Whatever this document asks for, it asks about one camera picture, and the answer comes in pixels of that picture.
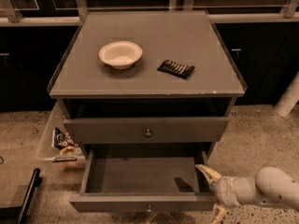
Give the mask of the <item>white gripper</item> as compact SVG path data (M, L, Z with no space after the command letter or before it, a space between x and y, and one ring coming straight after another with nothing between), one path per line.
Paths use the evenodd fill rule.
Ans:
M212 211L210 224L220 224L228 212L228 208L241 205L236 197L235 178L223 176L204 164L196 164L195 167L204 175L207 183L214 190L220 203L215 203Z

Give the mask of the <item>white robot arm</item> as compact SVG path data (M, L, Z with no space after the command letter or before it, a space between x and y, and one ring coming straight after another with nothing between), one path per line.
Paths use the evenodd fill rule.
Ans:
M299 183L276 167L265 166L254 177L222 176L204 164L195 167L218 200L210 224L220 224L231 209L242 205L299 211Z

